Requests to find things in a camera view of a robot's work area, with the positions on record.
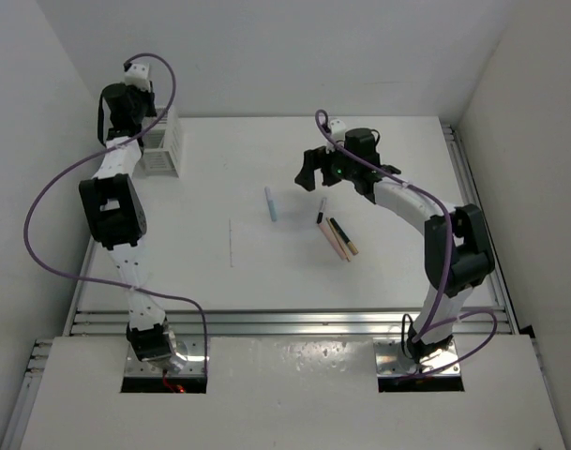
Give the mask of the black gold makeup pen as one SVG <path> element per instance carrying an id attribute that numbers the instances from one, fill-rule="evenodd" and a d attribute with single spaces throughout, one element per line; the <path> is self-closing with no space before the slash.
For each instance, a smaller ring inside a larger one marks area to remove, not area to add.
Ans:
<path id="1" fill-rule="evenodd" d="M 351 251 L 351 253 L 355 256 L 359 253 L 357 247 L 352 242 L 352 240 L 348 237 L 347 233 L 341 228 L 338 222 L 333 218 L 329 218 L 330 223 L 334 226 L 336 232 L 338 233 L 339 237 L 343 240 L 344 244 L 347 248 Z"/>

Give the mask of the white front cover board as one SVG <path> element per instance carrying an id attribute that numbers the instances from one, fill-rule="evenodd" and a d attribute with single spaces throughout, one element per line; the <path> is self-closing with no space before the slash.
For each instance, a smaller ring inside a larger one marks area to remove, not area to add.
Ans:
<path id="1" fill-rule="evenodd" d="M 203 394 L 126 394 L 127 343 L 60 337 L 25 449 L 560 449 L 531 341 L 500 336 L 460 392 L 383 393 L 368 340 L 216 337 Z"/>

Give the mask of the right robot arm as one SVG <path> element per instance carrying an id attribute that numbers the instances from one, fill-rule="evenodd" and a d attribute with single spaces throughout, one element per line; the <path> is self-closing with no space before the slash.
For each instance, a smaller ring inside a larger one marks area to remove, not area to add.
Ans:
<path id="1" fill-rule="evenodd" d="M 396 214 L 423 237 L 428 293 L 420 314 L 402 334 L 406 357 L 418 363 L 449 345 L 466 299 L 495 267 L 483 213 L 473 203 L 443 202 L 403 179 L 398 168 L 383 165 L 375 130 L 323 126 L 321 132 L 327 144 L 305 151 L 294 182 L 312 191 L 316 173 L 325 187 L 347 181 L 360 196 Z"/>

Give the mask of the white black-tipped makeup pen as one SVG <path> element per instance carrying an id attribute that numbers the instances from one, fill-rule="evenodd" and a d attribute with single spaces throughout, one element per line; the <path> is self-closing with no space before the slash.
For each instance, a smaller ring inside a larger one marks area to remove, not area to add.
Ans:
<path id="1" fill-rule="evenodd" d="M 323 221 L 323 215 L 324 215 L 324 211 L 325 211 L 325 207 L 326 207 L 326 203 L 327 203 L 327 198 L 326 197 L 322 197 L 321 201 L 320 201 L 320 206 L 319 206 L 319 210 L 317 213 L 317 217 L 316 217 L 316 223 L 321 224 Z"/>

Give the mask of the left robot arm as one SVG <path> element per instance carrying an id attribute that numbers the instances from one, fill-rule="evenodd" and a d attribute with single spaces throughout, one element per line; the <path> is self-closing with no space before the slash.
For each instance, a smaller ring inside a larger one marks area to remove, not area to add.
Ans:
<path id="1" fill-rule="evenodd" d="M 111 256 L 127 285 L 127 340 L 138 360 L 158 367 L 173 356 L 165 311 L 141 291 L 149 278 L 143 264 L 147 231 L 143 206 L 131 176 L 143 155 L 137 135 L 146 118 L 157 116 L 150 82 L 119 82 L 104 87 L 98 100 L 98 140 L 109 151 L 79 193 L 90 233 Z"/>

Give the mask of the pink makeup pencil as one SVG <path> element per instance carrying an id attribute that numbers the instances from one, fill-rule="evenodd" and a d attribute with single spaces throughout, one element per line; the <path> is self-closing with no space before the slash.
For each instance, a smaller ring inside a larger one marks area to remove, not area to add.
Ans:
<path id="1" fill-rule="evenodd" d="M 323 235 L 325 236 L 325 238 L 327 239 L 327 241 L 329 242 L 329 244 L 331 245 L 331 247 L 334 249 L 334 251 L 339 255 L 339 257 L 342 260 L 346 261 L 347 260 L 346 253 L 341 248 L 340 244 L 338 243 L 337 238 L 334 236 L 334 234 L 330 230 L 329 226 L 326 225 L 324 221 L 322 221 L 321 223 L 318 224 L 318 227 L 321 230 L 321 232 L 323 233 Z"/>

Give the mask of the tan makeup pencil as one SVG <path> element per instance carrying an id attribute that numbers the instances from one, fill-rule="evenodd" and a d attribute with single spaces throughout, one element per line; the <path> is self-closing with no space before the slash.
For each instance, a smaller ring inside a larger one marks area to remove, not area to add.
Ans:
<path id="1" fill-rule="evenodd" d="M 350 254 L 349 254 L 349 252 L 348 252 L 348 250 L 347 250 L 347 248 L 346 248 L 346 245 L 345 245 L 345 243 L 343 242 L 341 236 L 339 235 L 339 233 L 337 232 L 335 226 L 333 225 L 333 223 L 332 223 L 332 221 L 331 221 L 331 217 L 327 217 L 327 218 L 326 218 L 326 223 L 327 223 L 327 225 L 330 227 L 330 230 L 331 230 L 332 234 L 334 235 L 334 237 L 335 237 L 335 239 L 336 239 L 336 241 L 337 241 L 337 243 L 338 243 L 338 245 L 339 245 L 339 248 L 341 249 L 341 251 L 342 251 L 342 253 L 343 253 L 343 256 L 344 256 L 345 260 L 346 260 L 348 263 L 350 263 L 350 262 L 352 261 L 352 257 L 350 256 Z"/>

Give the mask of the white slotted organizer box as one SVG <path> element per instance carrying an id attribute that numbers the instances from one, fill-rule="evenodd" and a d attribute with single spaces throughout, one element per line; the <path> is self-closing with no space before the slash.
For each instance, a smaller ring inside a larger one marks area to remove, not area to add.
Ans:
<path id="1" fill-rule="evenodd" d="M 146 174 L 181 172 L 184 132 L 178 114 L 171 107 L 166 115 L 143 136 L 141 164 Z"/>

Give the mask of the aluminium frame rail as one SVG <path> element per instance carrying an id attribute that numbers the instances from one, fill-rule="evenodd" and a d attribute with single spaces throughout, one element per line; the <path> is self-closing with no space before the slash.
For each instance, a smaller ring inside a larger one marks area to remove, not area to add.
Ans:
<path id="1" fill-rule="evenodd" d="M 455 326 L 457 334 L 486 334 L 490 317 L 483 311 L 490 309 L 498 320 L 497 333 L 516 335 L 518 323 L 503 277 L 495 270 L 486 280 L 489 303 L 485 306 L 466 306 L 461 311 L 467 317 Z M 112 310 L 87 310 L 84 307 L 86 286 L 80 282 L 73 296 L 64 334 L 67 336 L 122 335 L 127 324 L 127 313 Z M 213 336 L 285 336 L 285 335 L 374 335 L 393 336 L 395 327 L 407 314 L 418 316 L 420 308 L 360 307 L 311 309 L 210 309 L 206 312 L 209 333 Z"/>

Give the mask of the light blue makeup pen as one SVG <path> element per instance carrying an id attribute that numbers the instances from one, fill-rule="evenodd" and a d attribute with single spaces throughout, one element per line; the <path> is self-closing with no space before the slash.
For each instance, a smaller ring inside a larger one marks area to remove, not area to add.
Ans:
<path id="1" fill-rule="evenodd" d="M 269 211 L 271 221 L 277 222 L 278 221 L 278 215 L 277 215 L 277 210 L 276 210 L 274 199 L 272 197 L 272 192 L 271 192 L 270 187 L 264 188 L 264 194 L 265 194 L 265 198 L 266 198 L 267 207 L 268 207 L 268 211 Z"/>

